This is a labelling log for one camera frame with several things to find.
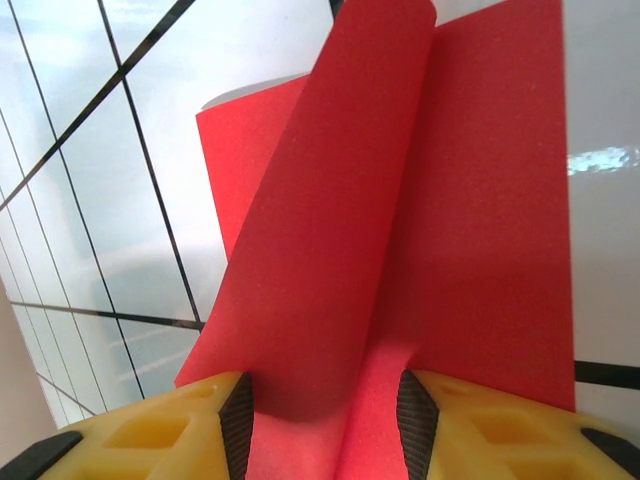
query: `black grid line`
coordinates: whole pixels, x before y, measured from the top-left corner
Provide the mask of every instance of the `black grid line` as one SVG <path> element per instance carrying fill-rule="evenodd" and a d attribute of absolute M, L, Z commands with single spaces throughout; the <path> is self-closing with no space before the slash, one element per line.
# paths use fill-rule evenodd
<path fill-rule="evenodd" d="M 22 290 L 20 289 L 20 284 L 18 283 L 18 278 L 16 277 L 16 273 L 13 270 L 13 266 L 11 265 L 11 260 L 9 259 L 9 255 L 7 254 L 7 250 L 4 247 L 4 242 L 2 241 L 2 238 L 0 238 L 0 247 L 2 247 L 2 251 L 4 253 L 4 256 L 7 259 L 7 265 L 9 265 L 9 270 L 11 271 L 11 276 L 13 277 L 13 281 L 15 282 L 16 288 L 18 289 L 18 295 L 20 295 L 20 298 L 22 300 L 24 300 L 24 297 L 22 295 Z M 31 320 L 31 315 L 29 314 L 29 310 L 25 308 L 24 311 L 27 314 L 27 318 L 29 319 L 29 325 L 31 326 L 31 330 L 33 330 L 33 336 L 35 337 L 36 343 L 38 344 L 38 349 L 40 350 L 40 355 L 42 355 L 42 360 L 44 361 L 44 366 L 47 368 L 47 372 L 49 373 L 49 376 L 51 378 L 53 378 L 53 375 L 51 375 L 51 368 L 49 367 L 49 362 L 47 362 L 47 357 L 45 356 L 44 350 L 42 349 L 42 344 L 40 343 L 40 339 L 38 338 L 38 333 L 36 332 L 36 329 L 33 326 L 33 320 Z M 31 354 L 31 352 L 29 353 L 29 356 L 32 357 L 32 362 L 33 362 L 33 355 Z M 64 413 L 64 418 L 68 423 L 69 419 L 67 418 L 67 413 L 64 411 L 64 409 L 62 411 Z"/>
<path fill-rule="evenodd" d="M 640 390 L 640 367 L 576 360 L 575 369 L 576 382 Z"/>
<path fill-rule="evenodd" d="M 0 196 L 4 196 L 3 192 L 2 192 L 2 187 L 0 187 Z M 20 235 L 18 234 L 18 229 L 16 227 L 16 223 L 13 219 L 13 215 L 11 214 L 11 209 L 7 208 L 7 213 L 9 214 L 9 220 L 11 221 L 11 225 L 13 227 L 13 231 L 16 234 L 16 239 L 18 240 L 18 245 L 20 247 L 20 251 L 22 252 L 22 256 L 24 257 L 24 261 L 27 264 L 27 270 L 29 271 L 29 275 L 31 276 L 31 280 L 33 281 L 33 286 L 36 290 L 36 295 L 38 295 L 38 300 L 40 300 L 40 302 L 42 303 L 42 295 L 40 295 L 40 289 L 38 288 L 38 283 L 36 282 L 36 278 L 33 274 L 33 270 L 31 269 L 31 264 L 29 263 L 29 258 L 27 257 L 27 252 L 25 252 L 24 250 L 24 246 L 22 245 L 22 240 L 20 240 Z M 44 316 L 47 319 L 47 324 L 49 325 L 49 330 L 51 330 L 51 335 L 53 336 L 53 341 L 56 344 L 56 349 L 58 350 L 58 354 L 60 355 L 60 359 L 62 361 L 62 365 L 64 366 L 64 371 L 67 375 L 67 378 L 69 379 L 69 384 L 71 385 L 71 391 L 73 392 L 73 394 L 76 394 L 76 390 L 73 386 L 73 382 L 71 381 L 71 375 L 69 375 L 69 369 L 67 368 L 67 364 L 64 361 L 64 357 L 62 356 L 62 350 L 60 349 L 60 344 L 58 343 L 58 338 L 56 337 L 56 334 L 53 331 L 53 327 L 51 326 L 51 321 L 49 320 L 49 315 L 47 314 L 47 311 L 44 311 Z"/>
<path fill-rule="evenodd" d="M 116 61 L 116 65 L 118 66 L 118 69 L 120 69 L 122 67 L 122 62 L 120 60 L 120 54 L 118 53 L 118 47 L 113 37 L 113 32 L 111 31 L 111 25 L 109 24 L 109 18 L 107 17 L 107 12 L 104 8 L 104 3 L 102 0 L 97 0 L 97 2 L 98 2 L 98 8 L 100 9 L 100 15 L 102 16 L 102 22 L 104 23 L 104 28 L 107 31 L 107 37 L 109 38 L 109 44 L 111 46 L 111 52 L 113 53 L 113 58 Z M 176 237 L 173 233 L 173 227 L 171 226 L 171 221 L 169 220 L 169 214 L 167 212 L 167 208 L 162 198 L 162 192 L 160 191 L 160 184 L 158 183 L 158 179 L 156 177 L 156 173 L 153 168 L 153 163 L 151 162 L 151 156 L 149 155 L 149 148 L 147 147 L 147 141 L 145 139 L 144 132 L 142 131 L 142 125 L 140 123 L 138 111 L 136 110 L 136 106 L 133 101 L 133 95 L 131 95 L 131 89 L 129 88 L 129 82 L 127 81 L 126 76 L 123 77 L 122 79 L 122 86 L 124 87 L 124 92 L 125 92 L 125 95 L 127 96 L 127 102 L 129 103 L 129 108 L 131 109 L 131 116 L 133 117 L 133 123 L 135 124 L 135 127 L 136 127 L 136 133 L 138 134 L 138 140 L 140 141 L 142 154 L 144 155 L 144 160 L 147 165 L 149 177 L 151 179 L 151 183 L 153 184 L 153 191 L 156 194 L 156 199 L 158 200 L 158 205 L 160 206 L 160 212 L 162 213 L 162 220 L 164 221 L 164 226 L 167 230 L 169 241 L 171 242 L 171 249 L 173 250 L 173 255 L 176 259 L 176 263 L 178 264 L 180 277 L 182 278 L 184 289 L 187 293 L 187 297 L 189 298 L 189 304 L 191 305 L 191 310 L 193 311 L 193 318 L 195 318 L 197 323 L 201 323 L 200 315 L 198 313 L 198 307 L 196 306 L 196 301 L 195 301 L 195 298 L 193 297 L 193 291 L 191 290 L 191 285 L 189 285 L 187 272 L 185 271 L 184 264 L 182 263 L 182 257 L 180 255 L 180 250 L 178 249 L 178 243 L 176 242 Z"/>
<path fill-rule="evenodd" d="M 145 37 L 144 40 L 138 45 L 138 47 L 129 55 L 129 57 L 122 63 L 122 66 L 116 70 L 116 72 L 107 80 L 104 86 L 96 93 L 87 106 L 78 114 L 78 116 L 71 122 L 66 130 L 57 137 L 53 145 L 45 152 L 38 162 L 29 170 L 24 179 L 18 183 L 18 185 L 9 193 L 2 203 L 0 203 L 0 211 L 2 211 L 9 202 L 24 188 L 24 186 L 34 177 L 36 173 L 40 171 L 42 167 L 53 157 L 53 155 L 59 150 L 59 148 L 69 139 L 69 137 L 75 132 L 80 125 L 89 117 L 89 115 L 102 103 L 102 101 L 113 91 L 113 89 L 120 83 L 127 73 L 135 67 L 140 60 L 149 52 L 149 50 L 167 33 L 169 28 L 182 16 L 182 14 L 193 4 L 195 0 L 178 0 L 169 11 L 160 19 L 158 24 L 151 30 L 151 32 Z M 18 26 L 17 17 L 13 8 L 12 0 L 7 0 L 11 14 L 13 16 L 16 26 Z M 19 32 L 21 42 L 24 44 L 22 32 Z"/>
<path fill-rule="evenodd" d="M 150 323 L 152 325 L 163 325 L 166 327 L 184 328 L 187 330 L 202 330 L 203 324 L 198 324 L 193 320 L 183 320 L 179 318 L 154 317 L 150 315 L 137 315 L 135 313 L 106 312 L 103 310 L 91 310 L 87 308 L 60 307 L 56 305 L 40 305 L 28 302 L 11 302 L 18 307 L 40 308 L 42 310 L 52 310 L 55 312 L 67 312 L 77 315 L 89 315 L 92 317 L 117 318 L 120 320 L 131 320 L 140 323 Z"/>
<path fill-rule="evenodd" d="M 67 397 L 69 400 L 71 400 L 73 403 L 75 403 L 76 405 L 78 405 L 80 408 L 84 408 L 87 412 L 89 412 L 91 415 L 96 416 L 98 415 L 97 413 L 95 413 L 94 411 L 92 411 L 89 407 L 87 407 L 86 405 L 82 404 L 79 400 L 76 400 L 75 398 L 73 398 L 71 395 L 69 395 L 67 392 L 65 392 L 62 388 L 60 388 L 58 385 L 56 385 L 55 383 L 51 382 L 48 378 L 45 378 L 44 376 L 40 375 L 38 372 L 36 372 L 36 375 L 38 375 L 38 377 L 40 377 L 40 379 L 42 379 L 43 382 L 48 383 L 49 385 L 51 385 L 53 388 L 56 389 L 56 391 L 58 392 L 58 395 L 63 395 L 65 397 Z"/>
<path fill-rule="evenodd" d="M 45 101 L 44 93 L 42 92 L 42 87 L 40 86 L 40 80 L 38 79 L 38 75 L 37 75 L 37 73 L 35 71 L 35 67 L 34 67 L 33 62 L 31 60 L 31 55 L 29 54 L 29 49 L 27 48 L 27 44 L 26 44 L 26 42 L 24 40 L 24 36 L 22 34 L 22 29 L 20 28 L 20 22 L 18 21 L 18 17 L 17 17 L 17 15 L 15 13 L 15 9 L 13 8 L 13 4 L 11 3 L 11 0 L 7 0 L 7 1 L 9 3 L 9 7 L 11 9 L 11 15 L 13 16 L 13 21 L 14 21 L 16 30 L 18 32 L 18 36 L 20 37 L 20 43 L 22 44 L 22 48 L 23 48 L 24 54 L 25 54 L 25 56 L 27 58 L 27 62 L 29 64 L 29 68 L 31 70 L 31 74 L 33 75 L 33 79 L 34 79 L 34 81 L 36 83 L 36 87 L 38 89 L 38 94 L 40 96 L 40 101 L 42 102 L 42 106 L 44 108 L 45 116 L 47 117 L 47 122 L 49 123 L 49 128 L 51 129 L 51 133 L 53 134 L 53 138 L 55 140 L 55 142 L 54 142 L 54 146 L 55 146 L 55 144 L 58 143 L 60 139 L 57 136 L 55 128 L 53 127 L 53 122 L 51 121 L 51 115 L 49 113 L 49 108 L 47 106 L 47 102 Z M 89 233 L 89 228 L 88 228 L 87 223 L 85 221 L 84 214 L 82 213 L 82 208 L 80 207 L 80 202 L 79 202 L 78 196 L 76 194 L 76 190 L 75 190 L 75 187 L 74 187 L 74 184 L 73 184 L 73 180 L 71 179 L 71 174 L 69 173 L 69 168 L 67 166 L 67 162 L 66 162 L 66 159 L 64 157 L 64 153 L 62 152 L 61 148 L 59 148 L 59 153 L 60 153 L 60 158 L 62 160 L 62 165 L 63 165 L 65 173 L 67 175 L 67 180 L 69 181 L 69 186 L 71 187 L 71 192 L 73 194 L 73 198 L 74 198 L 74 201 L 75 201 L 75 204 L 76 204 L 76 208 L 78 209 L 78 214 L 80 215 L 80 219 L 82 221 L 82 225 L 84 227 L 85 233 L 87 235 L 87 239 L 88 239 L 89 244 L 91 246 L 91 251 L 93 253 L 94 261 L 96 262 L 98 271 L 100 273 L 100 278 L 102 280 L 102 284 L 104 286 L 105 292 L 107 294 L 107 298 L 109 300 L 109 305 L 110 305 L 111 309 L 113 310 L 113 312 L 115 313 L 115 311 L 116 311 L 115 305 L 113 303 L 113 299 L 111 297 L 111 293 L 109 291 L 109 287 L 107 286 L 107 282 L 106 282 L 104 273 L 102 271 L 102 267 L 100 265 L 100 261 L 98 259 L 98 255 L 97 255 L 96 250 L 95 250 L 93 239 L 91 238 L 91 234 Z M 42 302 L 42 298 L 40 297 L 40 295 L 38 295 L 38 298 L 40 300 L 40 303 L 43 303 Z M 47 316 L 47 321 L 48 321 L 49 320 L 49 316 L 47 314 L 47 311 L 44 310 L 44 313 Z M 120 320 L 118 320 L 118 318 L 116 318 L 115 320 L 116 320 L 116 326 L 118 327 L 118 331 L 120 332 L 120 336 L 122 337 L 122 342 L 124 344 L 124 348 L 125 348 L 125 351 L 127 353 L 127 357 L 129 359 L 129 363 L 131 364 L 131 370 L 133 371 L 133 375 L 134 375 L 134 378 L 136 379 L 136 383 L 138 385 L 138 389 L 140 390 L 140 395 L 142 396 L 142 398 L 145 398 L 144 392 L 142 390 L 142 383 L 140 383 L 140 378 L 138 377 L 138 372 L 136 372 L 135 364 L 133 363 L 133 357 L 132 357 L 131 352 L 129 350 L 129 346 L 127 345 L 127 341 L 126 341 L 125 336 L 124 336 L 124 331 L 122 330 L 122 325 L 120 325 Z M 67 366 L 66 366 L 66 363 L 64 363 L 64 358 L 62 359 L 62 362 L 63 362 L 63 364 L 65 366 L 65 370 L 66 370 Z"/>
<path fill-rule="evenodd" d="M 24 170 L 22 168 L 22 164 L 20 163 L 20 158 L 18 157 L 18 152 L 16 150 L 15 144 L 13 143 L 13 137 L 11 136 L 11 132 L 9 131 L 9 126 L 7 125 L 7 122 L 5 121 L 4 118 L 4 114 L 2 113 L 2 108 L 0 108 L 0 117 L 2 118 L 2 123 L 4 124 L 4 128 L 7 132 L 7 136 L 9 137 L 9 143 L 11 144 L 11 148 L 13 150 L 13 154 L 16 158 L 16 162 L 18 162 L 18 168 L 20 168 L 20 173 L 22 174 L 22 176 L 24 177 Z M 38 207 L 36 206 L 36 202 L 33 198 L 33 194 L 31 193 L 31 187 L 29 186 L 29 184 L 27 184 L 27 193 L 29 194 L 29 198 L 31 199 L 31 205 L 33 205 L 33 211 L 36 214 L 36 219 L 38 220 L 38 225 L 40 226 L 40 231 L 42 232 L 42 237 L 44 238 L 45 244 L 47 245 L 47 250 L 49 252 L 49 256 L 51 257 L 51 262 L 53 263 L 53 268 L 56 271 L 56 276 L 58 277 L 58 282 L 60 282 L 60 288 L 62 289 L 62 293 L 64 295 L 65 301 L 67 302 L 67 305 L 71 305 L 71 303 L 69 302 L 69 296 L 67 295 L 67 289 L 64 286 L 64 282 L 62 281 L 62 277 L 60 276 L 60 270 L 58 269 L 58 264 L 56 263 L 56 260 L 54 258 L 53 252 L 51 251 L 51 245 L 49 244 L 49 239 L 47 238 L 47 234 L 44 230 L 44 226 L 42 225 L 42 220 L 40 218 L 40 213 L 38 212 Z M 89 368 L 91 369 L 91 374 L 93 375 L 93 380 L 96 384 L 96 387 L 98 388 L 98 392 L 100 393 L 100 399 L 102 400 L 102 404 L 104 405 L 105 410 L 107 409 L 107 404 L 104 400 L 104 396 L 102 394 L 102 390 L 100 389 L 100 384 L 98 383 L 98 378 L 96 377 L 96 372 L 93 369 L 93 363 L 91 362 L 91 359 L 89 358 L 89 352 L 87 352 L 87 346 L 84 343 L 84 338 L 82 337 L 82 334 L 80 333 L 80 329 L 78 328 L 78 322 L 76 321 L 75 315 L 72 313 L 71 314 L 71 318 L 73 320 L 73 324 L 76 328 L 76 332 L 78 332 L 78 337 L 80 338 L 80 343 L 82 344 L 82 349 L 84 351 L 85 357 L 87 358 L 87 362 L 89 363 Z"/>

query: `red foam sheet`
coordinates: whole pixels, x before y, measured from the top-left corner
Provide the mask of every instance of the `red foam sheet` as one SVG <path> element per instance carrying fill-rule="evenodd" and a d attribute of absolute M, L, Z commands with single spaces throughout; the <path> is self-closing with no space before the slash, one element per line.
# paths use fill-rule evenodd
<path fill-rule="evenodd" d="M 196 116 L 227 258 L 307 77 Z"/>
<path fill-rule="evenodd" d="M 406 478 L 407 365 L 573 409 L 560 0 L 436 30 L 336 478 Z"/>
<path fill-rule="evenodd" d="M 249 478 L 331 478 L 395 212 L 435 12 L 343 7 L 177 384 L 254 375 Z"/>

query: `white wall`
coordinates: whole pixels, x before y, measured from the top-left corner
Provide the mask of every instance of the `white wall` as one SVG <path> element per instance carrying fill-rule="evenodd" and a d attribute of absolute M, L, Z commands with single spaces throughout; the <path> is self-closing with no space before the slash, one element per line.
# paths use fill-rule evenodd
<path fill-rule="evenodd" d="M 55 430 L 35 368 L 0 282 L 0 465 Z"/>

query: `white tile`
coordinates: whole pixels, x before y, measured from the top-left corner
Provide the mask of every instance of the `white tile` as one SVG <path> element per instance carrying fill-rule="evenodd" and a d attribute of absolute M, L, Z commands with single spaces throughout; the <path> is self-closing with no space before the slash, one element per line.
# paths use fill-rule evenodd
<path fill-rule="evenodd" d="M 35 330 L 42 353 L 51 372 L 51 381 L 69 395 L 74 395 L 67 368 L 60 355 L 60 345 L 53 335 L 52 327 L 45 311 L 40 308 L 27 308 L 31 324 Z"/>
<path fill-rule="evenodd" d="M 576 410 L 606 420 L 640 446 L 640 391 L 576 383 Z"/>
<path fill-rule="evenodd" d="M 175 0 L 104 0 L 111 31 L 123 62 L 174 3 Z"/>
<path fill-rule="evenodd" d="M 173 390 L 173 380 L 198 339 L 198 332 L 127 320 L 122 320 L 122 331 L 145 397 Z"/>
<path fill-rule="evenodd" d="M 0 211 L 0 238 L 7 253 L 8 262 L 13 269 L 19 291 L 8 290 L 9 300 L 14 302 L 40 303 L 40 297 L 36 290 L 33 278 L 29 273 L 29 266 L 20 248 L 20 242 L 11 222 L 9 209 Z"/>
<path fill-rule="evenodd" d="M 640 366 L 640 3 L 564 6 L 575 355 Z"/>
<path fill-rule="evenodd" d="M 456 18 L 490 7 L 504 0 L 432 0 L 438 14 L 436 25 L 450 22 Z"/>
<path fill-rule="evenodd" d="M 0 108 L 20 163 L 28 171 L 53 144 L 53 135 L 7 2 L 0 2 L 0 65 Z M 7 174 L 4 169 L 9 167 L 3 165 L 3 175 Z M 9 188 L 15 175 L 12 170 L 10 177 L 5 179 L 7 184 L 0 185 Z"/>
<path fill-rule="evenodd" d="M 88 315 L 75 317 L 107 409 L 142 400 L 116 321 Z"/>
<path fill-rule="evenodd" d="M 128 75 L 203 320 L 226 258 L 195 115 L 221 93 L 308 71 L 331 25 L 325 0 L 199 1 Z"/>
<path fill-rule="evenodd" d="M 66 306 L 62 285 L 27 188 L 23 188 L 7 208 L 13 215 L 18 238 L 27 256 L 42 303 Z"/>
<path fill-rule="evenodd" d="M 106 406 L 100 396 L 92 363 L 74 318 L 70 313 L 51 310 L 48 315 L 78 402 L 94 412 L 105 412 Z"/>
<path fill-rule="evenodd" d="M 84 420 L 84 415 L 82 414 L 82 409 L 77 402 L 74 402 L 69 397 L 60 393 L 60 403 L 62 404 L 62 408 L 64 409 L 64 413 L 67 416 L 67 421 L 69 424 L 80 422 Z"/>
<path fill-rule="evenodd" d="M 20 27 L 60 134 L 116 70 L 97 2 L 14 2 Z"/>
<path fill-rule="evenodd" d="M 53 381 L 51 371 L 49 370 L 49 366 L 47 365 L 42 353 L 42 348 L 40 347 L 38 337 L 36 336 L 36 332 L 27 313 L 27 309 L 24 307 L 14 306 L 13 311 L 16 314 L 16 319 L 18 320 L 22 337 L 27 345 L 27 350 L 29 351 L 31 361 L 33 362 L 36 372 L 47 378 L 49 381 Z"/>
<path fill-rule="evenodd" d="M 110 311 L 111 304 L 59 154 L 33 177 L 29 188 L 69 303 L 76 308 Z"/>
<path fill-rule="evenodd" d="M 62 150 L 116 311 L 192 319 L 121 86 Z"/>
<path fill-rule="evenodd" d="M 20 164 L 13 152 L 7 129 L 0 119 L 0 191 L 2 196 L 11 193 L 22 179 Z"/>
<path fill-rule="evenodd" d="M 84 418 L 91 418 L 95 416 L 94 413 L 90 412 L 86 408 L 80 407 L 80 410 L 82 411 L 82 415 L 84 416 Z"/>
<path fill-rule="evenodd" d="M 51 410 L 53 420 L 56 422 L 56 427 L 64 428 L 69 425 L 69 420 L 67 419 L 67 414 L 62 406 L 62 401 L 60 400 L 58 391 L 55 387 L 49 385 L 42 379 L 40 379 L 40 385 L 42 386 L 42 391 L 47 399 L 47 404 L 49 405 L 49 410 Z"/>

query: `yellow honeycomb structure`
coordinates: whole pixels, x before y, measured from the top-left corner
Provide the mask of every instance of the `yellow honeycomb structure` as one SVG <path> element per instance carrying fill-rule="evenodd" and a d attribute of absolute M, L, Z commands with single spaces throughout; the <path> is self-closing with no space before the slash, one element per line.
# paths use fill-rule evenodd
<path fill-rule="evenodd" d="M 406 374 L 415 375 L 431 407 L 411 405 L 419 392 Z M 405 372 L 403 382 L 398 420 L 412 480 L 635 478 L 582 433 L 618 436 L 598 420 L 432 372 Z M 424 447 L 427 430 L 434 437 Z"/>
<path fill-rule="evenodd" d="M 245 378 L 248 379 L 240 373 L 217 375 L 70 425 L 61 432 L 78 431 L 83 439 L 40 478 L 233 480 L 234 476 L 244 477 L 246 455 L 242 451 L 238 453 L 236 447 L 250 441 L 253 421 L 250 379 L 247 396 Z M 234 395 L 238 399 L 232 405 L 229 400 Z M 227 438 L 223 438 L 225 425 L 221 412 L 225 405 L 231 405 Z M 240 435 L 245 438 L 233 438 L 237 427 L 244 429 Z M 226 450 L 236 449 L 232 452 L 234 458 L 227 458 L 225 446 Z M 248 454 L 248 443 L 244 450 Z"/>

